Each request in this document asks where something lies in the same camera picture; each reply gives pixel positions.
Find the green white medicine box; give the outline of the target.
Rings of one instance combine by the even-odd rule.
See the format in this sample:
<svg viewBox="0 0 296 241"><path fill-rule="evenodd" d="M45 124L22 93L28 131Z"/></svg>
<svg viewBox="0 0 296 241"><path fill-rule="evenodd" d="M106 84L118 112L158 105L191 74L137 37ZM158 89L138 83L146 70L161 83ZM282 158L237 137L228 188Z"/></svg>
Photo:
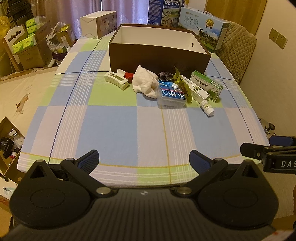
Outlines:
<svg viewBox="0 0 296 241"><path fill-rule="evenodd" d="M223 86L212 80L211 78L203 75L198 71L193 71L190 77L190 80L196 85L201 87L209 94L209 98L216 102L220 93L223 90Z"/></svg>

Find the cream hair claw clip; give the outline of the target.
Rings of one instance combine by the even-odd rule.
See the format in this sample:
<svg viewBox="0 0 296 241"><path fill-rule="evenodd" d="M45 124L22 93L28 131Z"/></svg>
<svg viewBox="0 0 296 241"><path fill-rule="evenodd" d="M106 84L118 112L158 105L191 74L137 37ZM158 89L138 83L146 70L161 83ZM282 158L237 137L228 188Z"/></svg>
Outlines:
<svg viewBox="0 0 296 241"><path fill-rule="evenodd" d="M104 79L106 82L116 85L121 90L125 90L130 84L128 79L125 78L125 71L121 69L118 69L117 72L109 71L105 73Z"/></svg>

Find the small white pill bottle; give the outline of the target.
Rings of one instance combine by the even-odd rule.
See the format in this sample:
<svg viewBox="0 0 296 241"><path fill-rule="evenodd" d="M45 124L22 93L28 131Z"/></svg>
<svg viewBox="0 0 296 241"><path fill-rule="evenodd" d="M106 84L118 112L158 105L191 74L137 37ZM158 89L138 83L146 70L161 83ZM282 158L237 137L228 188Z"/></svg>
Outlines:
<svg viewBox="0 0 296 241"><path fill-rule="evenodd" d="M211 117L215 112L206 99L200 102L200 107L208 117Z"/></svg>

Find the open floor cardboard box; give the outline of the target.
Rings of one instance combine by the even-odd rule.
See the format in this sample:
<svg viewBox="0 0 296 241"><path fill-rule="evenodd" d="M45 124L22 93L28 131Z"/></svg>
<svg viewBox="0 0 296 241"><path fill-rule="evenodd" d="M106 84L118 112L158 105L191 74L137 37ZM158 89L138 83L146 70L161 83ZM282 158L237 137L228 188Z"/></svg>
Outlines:
<svg viewBox="0 0 296 241"><path fill-rule="evenodd" d="M7 118L1 121L1 171L19 184L25 173L18 170L18 160L25 137Z"/></svg>

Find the white long medicine box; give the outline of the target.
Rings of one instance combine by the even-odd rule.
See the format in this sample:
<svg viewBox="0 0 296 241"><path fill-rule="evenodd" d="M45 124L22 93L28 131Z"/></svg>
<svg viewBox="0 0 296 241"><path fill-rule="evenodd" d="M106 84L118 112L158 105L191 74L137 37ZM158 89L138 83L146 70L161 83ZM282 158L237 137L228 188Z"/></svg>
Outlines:
<svg viewBox="0 0 296 241"><path fill-rule="evenodd" d="M181 75L181 79L189 86L189 89L191 91L192 98L200 103L203 100L206 100L210 95L208 92L206 92L204 89L196 85L194 82L189 80L187 77Z"/></svg>

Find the blue white tube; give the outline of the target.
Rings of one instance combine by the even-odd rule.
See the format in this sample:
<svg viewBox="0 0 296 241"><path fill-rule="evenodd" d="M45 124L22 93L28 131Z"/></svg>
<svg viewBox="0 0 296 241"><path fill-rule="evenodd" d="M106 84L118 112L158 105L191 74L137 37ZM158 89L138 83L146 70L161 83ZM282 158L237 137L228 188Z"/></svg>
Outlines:
<svg viewBox="0 0 296 241"><path fill-rule="evenodd" d="M179 86L173 82L169 81L159 81L160 85L166 86L166 87L172 87L172 88L178 88Z"/></svg>

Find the yellow snack pouch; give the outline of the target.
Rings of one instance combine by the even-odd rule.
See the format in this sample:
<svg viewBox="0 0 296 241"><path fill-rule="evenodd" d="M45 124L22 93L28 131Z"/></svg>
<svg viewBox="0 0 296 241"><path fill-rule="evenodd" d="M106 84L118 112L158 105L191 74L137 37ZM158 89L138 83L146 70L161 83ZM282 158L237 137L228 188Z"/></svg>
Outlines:
<svg viewBox="0 0 296 241"><path fill-rule="evenodd" d="M181 74L176 66L175 66L175 71L176 72L174 74L174 83L178 85L180 90L182 90L187 102L191 103L192 102L192 95L191 95L191 90L189 88L189 85L187 85L185 83L185 81L181 79Z"/></svg>

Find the dark purple scrunchie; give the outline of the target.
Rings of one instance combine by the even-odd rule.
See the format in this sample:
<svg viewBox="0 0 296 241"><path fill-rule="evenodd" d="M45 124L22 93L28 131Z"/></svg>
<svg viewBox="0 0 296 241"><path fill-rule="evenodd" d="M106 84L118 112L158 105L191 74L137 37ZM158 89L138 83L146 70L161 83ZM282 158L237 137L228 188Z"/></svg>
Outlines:
<svg viewBox="0 0 296 241"><path fill-rule="evenodd" d="M161 72L158 74L159 81L172 82L175 80L174 75L169 72Z"/></svg>

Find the white folded sock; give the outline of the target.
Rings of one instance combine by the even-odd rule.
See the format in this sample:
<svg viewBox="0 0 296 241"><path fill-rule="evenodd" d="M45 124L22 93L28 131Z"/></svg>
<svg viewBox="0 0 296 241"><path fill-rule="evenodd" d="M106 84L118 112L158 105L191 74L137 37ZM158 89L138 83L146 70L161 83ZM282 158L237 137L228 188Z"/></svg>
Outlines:
<svg viewBox="0 0 296 241"><path fill-rule="evenodd" d="M156 88L158 86L158 76L139 65L132 78L133 91L135 93L142 93L149 98L156 99Z"/></svg>

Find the red snack packet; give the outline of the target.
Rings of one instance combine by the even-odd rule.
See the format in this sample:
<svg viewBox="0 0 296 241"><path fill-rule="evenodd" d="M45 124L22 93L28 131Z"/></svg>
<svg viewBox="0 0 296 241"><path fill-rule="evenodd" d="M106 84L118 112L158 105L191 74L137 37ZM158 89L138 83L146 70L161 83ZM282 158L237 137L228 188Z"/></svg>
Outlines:
<svg viewBox="0 0 296 241"><path fill-rule="evenodd" d="M133 73L129 73L129 72L126 72L124 74L124 78L126 78L129 83L132 83L133 76L134 76L134 74Z"/></svg>

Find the brown open cardboard box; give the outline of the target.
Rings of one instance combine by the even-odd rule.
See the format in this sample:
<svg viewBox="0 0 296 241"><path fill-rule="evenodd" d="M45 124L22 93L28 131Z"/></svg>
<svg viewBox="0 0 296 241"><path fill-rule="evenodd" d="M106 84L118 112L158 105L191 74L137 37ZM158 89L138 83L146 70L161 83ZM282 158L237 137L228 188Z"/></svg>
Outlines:
<svg viewBox="0 0 296 241"><path fill-rule="evenodd" d="M159 74L175 69L190 77L205 73L211 54L192 31L155 25L121 24L109 41L110 69L135 73L138 66Z"/></svg>

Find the light blue milk carton box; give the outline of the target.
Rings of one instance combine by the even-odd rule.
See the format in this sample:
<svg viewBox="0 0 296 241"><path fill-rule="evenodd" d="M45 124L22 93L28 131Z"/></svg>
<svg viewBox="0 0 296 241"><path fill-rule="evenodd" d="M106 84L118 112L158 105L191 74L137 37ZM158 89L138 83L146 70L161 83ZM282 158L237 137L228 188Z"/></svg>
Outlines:
<svg viewBox="0 0 296 241"><path fill-rule="evenodd" d="M181 7L178 26L194 32L211 51L222 47L230 23L206 11L187 6Z"/></svg>

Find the wooden door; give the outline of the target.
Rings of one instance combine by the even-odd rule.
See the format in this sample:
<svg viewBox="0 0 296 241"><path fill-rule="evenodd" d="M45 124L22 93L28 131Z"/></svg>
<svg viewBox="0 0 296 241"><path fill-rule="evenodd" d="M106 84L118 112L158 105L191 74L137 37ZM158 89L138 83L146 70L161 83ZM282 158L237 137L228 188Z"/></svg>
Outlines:
<svg viewBox="0 0 296 241"><path fill-rule="evenodd" d="M235 22L256 35L267 0L208 0L205 10L212 15Z"/></svg>

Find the dark blue milk carton box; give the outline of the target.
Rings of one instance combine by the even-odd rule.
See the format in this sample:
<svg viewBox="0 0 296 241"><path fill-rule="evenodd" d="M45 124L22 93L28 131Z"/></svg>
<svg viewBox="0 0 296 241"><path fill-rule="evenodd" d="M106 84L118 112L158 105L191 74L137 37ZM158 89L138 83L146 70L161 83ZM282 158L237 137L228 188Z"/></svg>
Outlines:
<svg viewBox="0 0 296 241"><path fill-rule="evenodd" d="M150 0L147 24L176 28L184 4L182 0Z"/></svg>

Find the yellow plastic bag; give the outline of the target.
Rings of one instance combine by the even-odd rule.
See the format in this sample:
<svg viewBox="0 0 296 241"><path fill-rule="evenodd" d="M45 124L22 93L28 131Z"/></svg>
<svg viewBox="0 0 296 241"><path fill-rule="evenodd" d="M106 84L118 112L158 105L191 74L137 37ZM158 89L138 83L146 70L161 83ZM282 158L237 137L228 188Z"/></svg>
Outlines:
<svg viewBox="0 0 296 241"><path fill-rule="evenodd" d="M3 39L10 29L9 19L6 16L0 16L0 39Z"/></svg>

